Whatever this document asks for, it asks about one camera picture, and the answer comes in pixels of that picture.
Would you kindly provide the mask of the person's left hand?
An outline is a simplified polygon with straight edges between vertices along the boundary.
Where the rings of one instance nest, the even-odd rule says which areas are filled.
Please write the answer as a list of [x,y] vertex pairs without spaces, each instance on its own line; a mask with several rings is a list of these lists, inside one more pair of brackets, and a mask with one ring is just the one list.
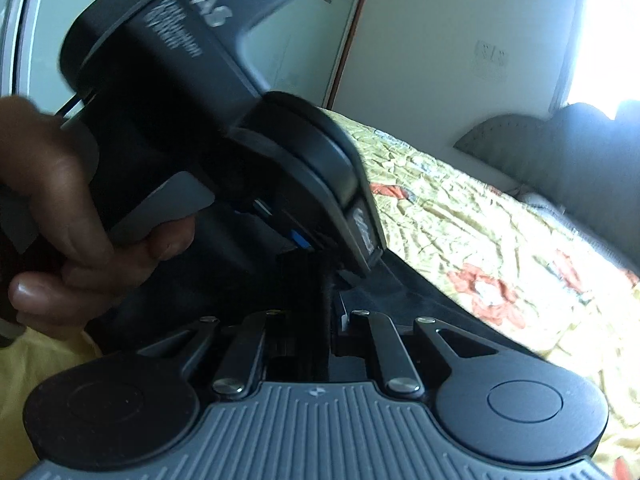
[[60,276],[24,272],[8,290],[18,322],[54,339],[82,332],[194,239],[195,220],[188,217],[161,224],[134,246],[114,248],[60,122],[21,96],[1,101],[1,181],[28,198],[39,231],[67,259]]

